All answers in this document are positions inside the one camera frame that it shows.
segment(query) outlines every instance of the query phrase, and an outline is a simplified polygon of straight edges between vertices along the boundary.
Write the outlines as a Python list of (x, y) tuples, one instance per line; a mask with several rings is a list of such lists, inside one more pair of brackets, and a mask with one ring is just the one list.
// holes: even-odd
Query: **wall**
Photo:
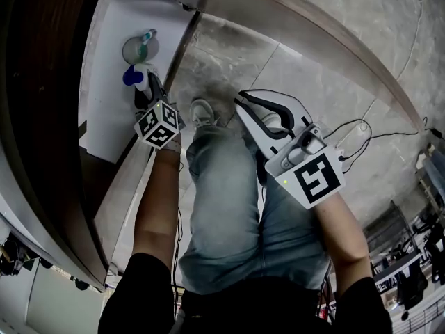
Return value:
[(26, 323), (42, 334), (96, 334), (103, 303), (103, 294), (81, 291), (69, 278), (40, 266)]
[(26, 325), (29, 296), (37, 267), (38, 261), (35, 261), (32, 271), (22, 269), (17, 276), (0, 278), (0, 329), (6, 334), (37, 333)]
[(23, 223), (17, 218), (17, 216), (13, 213), (11, 208), (9, 208), (5, 198), (0, 194), (0, 213), (4, 216), (4, 218), (13, 226), (16, 231), (20, 232), (24, 235), (29, 241), (32, 241), (37, 247), (41, 248), (42, 245), (34, 238), (33, 235), (24, 227)]

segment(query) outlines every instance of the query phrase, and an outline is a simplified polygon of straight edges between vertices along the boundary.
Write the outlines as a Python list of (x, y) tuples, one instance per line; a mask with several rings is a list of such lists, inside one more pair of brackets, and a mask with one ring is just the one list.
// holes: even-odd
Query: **human arm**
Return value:
[(134, 230), (133, 254), (104, 308), (99, 333), (169, 333), (171, 264), (177, 228), (179, 154), (157, 152)]
[(160, 150), (140, 201), (133, 254), (147, 253), (172, 266), (178, 214), (179, 153)]
[(339, 193), (315, 206), (323, 239), (334, 264), (337, 294), (351, 285), (372, 277), (369, 251), (363, 231)]

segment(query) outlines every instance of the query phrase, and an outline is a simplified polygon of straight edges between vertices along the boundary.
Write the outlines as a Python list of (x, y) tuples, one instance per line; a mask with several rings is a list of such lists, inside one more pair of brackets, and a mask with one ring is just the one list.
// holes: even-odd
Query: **white cable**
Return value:
[[(422, 18), (422, 16), (423, 16), (423, 0), (419, 0), (419, 3), (420, 3), (420, 14), (419, 14), (419, 18), (418, 18), (418, 20), (417, 20), (416, 34), (414, 35), (414, 41), (412, 42), (410, 55), (408, 56), (408, 59), (406, 60), (406, 63), (405, 63), (405, 65), (403, 66), (402, 71), (400, 72), (400, 74), (399, 74), (398, 77), (396, 78), (397, 81), (400, 79), (400, 77), (402, 76), (402, 74), (403, 74), (404, 71), (406, 70), (406, 67), (408, 66), (408, 63), (409, 63), (410, 60), (411, 60), (412, 52), (414, 51), (414, 46), (415, 46), (415, 44), (416, 44), (417, 36), (418, 36), (418, 34), (419, 34), (420, 21), (421, 21), (421, 18)], [(365, 111), (365, 113), (363, 114), (362, 119), (365, 119), (365, 117), (368, 115), (369, 111), (370, 111), (371, 108), (373, 107), (373, 105), (374, 105), (374, 103), (375, 103), (376, 100), (377, 100), (377, 99), (374, 98), (374, 100), (373, 100), (373, 102), (371, 103), (371, 105), (368, 107), (368, 109), (367, 109), (367, 110)], [(361, 123), (359, 123), (358, 125), (355, 125), (351, 130), (349, 130), (349, 132), (348, 132), (345, 136), (343, 136), (343, 137), (339, 140), (339, 142), (337, 142), (337, 144), (335, 145), (335, 148), (339, 147), (340, 144), (343, 143), (343, 141), (345, 141), (345, 140), (349, 137), (349, 135), (354, 131), (354, 129), (355, 129), (357, 126), (359, 126), (359, 127), (360, 127), (360, 130), (362, 130), (363, 132), (365, 132), (366, 129), (368, 128), (368, 125), (366, 125), (364, 122), (361, 122)]]
[(423, 16), (423, 0), (419, 0), (420, 3), (420, 14), (419, 14), (419, 18), (417, 20), (417, 28), (416, 28), (416, 34), (414, 36), (414, 41), (412, 42), (412, 46), (411, 46), (411, 52), (410, 52), (410, 56), (408, 57), (405, 66), (403, 67), (402, 71), (400, 72), (400, 74), (398, 75), (398, 77), (396, 78), (396, 80), (398, 81), (399, 78), (402, 76), (402, 74), (404, 73), (404, 71), (406, 70), (406, 67), (408, 66), (408, 63), (411, 60), (412, 57), (412, 51), (414, 50), (414, 45), (416, 44), (417, 41), (417, 35), (419, 34), (419, 27), (420, 27), (420, 20)]

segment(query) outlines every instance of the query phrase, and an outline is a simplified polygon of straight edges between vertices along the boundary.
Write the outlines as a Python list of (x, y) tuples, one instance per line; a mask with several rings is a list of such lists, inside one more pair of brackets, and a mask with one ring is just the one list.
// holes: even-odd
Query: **gray marble tile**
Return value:
[(181, 145), (184, 153), (192, 144), (194, 136), (195, 128), (193, 125), (189, 125), (181, 130)]
[(194, 99), (209, 101), (225, 126), (234, 113), (233, 99), (240, 90), (249, 88), (255, 80), (254, 65), (233, 65), (194, 46), (189, 46), (170, 89), (169, 98), (177, 103), (186, 125), (192, 125), (189, 114)]
[(400, 84), (428, 125), (445, 128), (445, 0), (423, 0), (412, 57)]
[(196, 196), (196, 187), (194, 183), (191, 183), (190, 186), (187, 188), (186, 193), (184, 194), (184, 197), (182, 197), (181, 201), (179, 202), (179, 208), (184, 212), (191, 212), (193, 211), (193, 202), (195, 201)]
[(179, 187), (178, 189), (178, 200), (181, 201), (182, 197), (184, 197), (184, 194), (187, 192), (187, 190), (185, 189), (181, 189), (181, 187)]
[(234, 67), (246, 65), (244, 72), (257, 77), (272, 56), (278, 42), (233, 22), (203, 15), (191, 44)]
[(361, 117), (373, 96), (349, 80), (280, 45), (253, 87), (299, 99), (314, 122), (334, 129)]
[(170, 90), (185, 123), (191, 123), (190, 103), (203, 97), (225, 126), (234, 113), (233, 99), (251, 87), (277, 45), (242, 26), (204, 15)]
[(419, 0), (311, 0), (351, 30), (398, 76), (410, 55)]
[(392, 199), (415, 188), (414, 165), (420, 138), (388, 136), (372, 140), (346, 174), (341, 194), (363, 226), (386, 210)]

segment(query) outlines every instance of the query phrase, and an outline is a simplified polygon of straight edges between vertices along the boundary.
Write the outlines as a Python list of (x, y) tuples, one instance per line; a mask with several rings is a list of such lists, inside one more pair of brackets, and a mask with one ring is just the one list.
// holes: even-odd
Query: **black shirt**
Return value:
[[(317, 291), (276, 277), (243, 280), (206, 296), (186, 292), (181, 334), (392, 333), (372, 278), (357, 281), (337, 301), (332, 326), (315, 316), (317, 297)], [(99, 334), (167, 334), (174, 323), (173, 310), (167, 266), (151, 255), (136, 254), (106, 304)]]

